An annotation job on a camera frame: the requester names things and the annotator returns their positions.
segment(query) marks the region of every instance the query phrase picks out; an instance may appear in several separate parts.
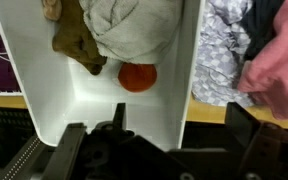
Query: pink fabric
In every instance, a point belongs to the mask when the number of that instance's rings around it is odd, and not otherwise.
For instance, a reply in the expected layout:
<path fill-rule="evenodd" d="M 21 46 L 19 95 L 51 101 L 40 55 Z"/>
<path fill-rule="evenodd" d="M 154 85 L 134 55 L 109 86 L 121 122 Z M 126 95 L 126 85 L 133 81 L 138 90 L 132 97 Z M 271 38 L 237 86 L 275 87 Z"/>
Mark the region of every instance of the pink fabric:
<path fill-rule="evenodd" d="M 238 89 L 267 104 L 275 118 L 288 119 L 288 0 L 274 19 L 277 33 L 242 75 Z"/>

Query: patterned fabric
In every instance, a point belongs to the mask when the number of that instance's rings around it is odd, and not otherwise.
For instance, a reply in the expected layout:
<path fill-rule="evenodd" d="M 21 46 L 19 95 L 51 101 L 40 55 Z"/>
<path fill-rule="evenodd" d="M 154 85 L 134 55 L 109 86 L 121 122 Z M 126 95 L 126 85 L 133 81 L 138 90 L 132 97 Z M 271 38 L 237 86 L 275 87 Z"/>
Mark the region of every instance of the patterned fabric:
<path fill-rule="evenodd" d="M 236 88 L 243 67 L 243 55 L 250 38 L 239 25 L 252 0 L 207 0 L 199 41 L 194 98 L 216 106 L 237 102 L 253 105 L 248 94 Z"/>

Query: white bin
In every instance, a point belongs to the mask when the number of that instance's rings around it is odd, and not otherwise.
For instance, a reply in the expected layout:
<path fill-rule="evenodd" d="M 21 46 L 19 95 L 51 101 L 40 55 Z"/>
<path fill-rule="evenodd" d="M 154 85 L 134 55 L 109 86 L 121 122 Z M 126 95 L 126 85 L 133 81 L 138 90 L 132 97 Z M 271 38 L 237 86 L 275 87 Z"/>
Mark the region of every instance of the white bin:
<path fill-rule="evenodd" d="M 112 82 L 116 63 L 92 76 L 53 52 L 55 23 L 44 18 L 41 0 L 0 0 L 0 32 L 40 139 L 56 146 L 68 123 L 83 122 L 92 130 L 125 102 L 127 129 L 164 150 L 180 147 L 204 1 L 185 0 L 181 28 L 157 66 L 156 84 L 134 94 Z"/>

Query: wooden surface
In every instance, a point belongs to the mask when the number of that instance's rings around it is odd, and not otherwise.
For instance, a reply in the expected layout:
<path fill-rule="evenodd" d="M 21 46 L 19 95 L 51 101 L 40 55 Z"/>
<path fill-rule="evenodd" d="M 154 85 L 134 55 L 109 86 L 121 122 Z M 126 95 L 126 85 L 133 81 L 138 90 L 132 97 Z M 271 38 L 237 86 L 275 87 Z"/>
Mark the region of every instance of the wooden surface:
<path fill-rule="evenodd" d="M 0 96 L 0 107 L 26 108 L 26 104 L 22 96 L 18 96 L 18 97 Z"/>
<path fill-rule="evenodd" d="M 26 108 L 24 98 L 19 97 L 1 97 L 0 107 L 8 108 Z M 187 112 L 187 121 L 208 122 L 208 123 L 224 123 L 225 107 L 211 106 L 205 103 L 197 102 L 191 97 L 189 109 Z M 287 121 L 276 120 L 271 111 L 267 107 L 250 107 L 246 109 L 249 113 L 259 120 L 270 121 L 284 128 L 288 128 Z"/>
<path fill-rule="evenodd" d="M 250 114 L 259 120 L 270 121 L 275 124 L 288 128 L 288 120 L 276 120 L 267 107 L 250 107 L 246 109 Z M 197 102 L 191 96 L 189 109 L 187 112 L 187 121 L 208 122 L 208 123 L 224 123 L 225 107 L 212 106 L 205 103 Z"/>

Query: clothing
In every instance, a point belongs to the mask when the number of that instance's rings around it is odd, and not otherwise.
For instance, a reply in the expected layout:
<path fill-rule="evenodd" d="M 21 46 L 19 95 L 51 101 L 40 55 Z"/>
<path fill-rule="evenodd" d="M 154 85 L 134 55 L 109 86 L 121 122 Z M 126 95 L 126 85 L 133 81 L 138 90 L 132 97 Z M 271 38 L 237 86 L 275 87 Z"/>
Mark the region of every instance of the clothing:
<path fill-rule="evenodd" d="M 248 68 L 250 67 L 252 61 L 245 61 L 243 69 L 242 69 L 242 75 L 248 70 Z"/>
<path fill-rule="evenodd" d="M 102 56 L 134 64 L 164 59 L 181 17 L 179 0 L 80 0 Z"/>
<path fill-rule="evenodd" d="M 252 0 L 208 0 L 203 15 L 192 93 L 195 100 L 226 106 L 253 105 L 248 94 L 237 90 L 243 55 L 250 39 L 239 22 Z"/>
<path fill-rule="evenodd" d="M 242 75 L 238 89 L 268 105 L 275 118 L 288 119 L 288 0 L 274 19 L 276 37 Z"/>
<path fill-rule="evenodd" d="M 254 0 L 252 8 L 241 20 L 241 26 L 251 38 L 245 59 L 253 60 L 275 37 L 273 20 L 284 0 Z"/>

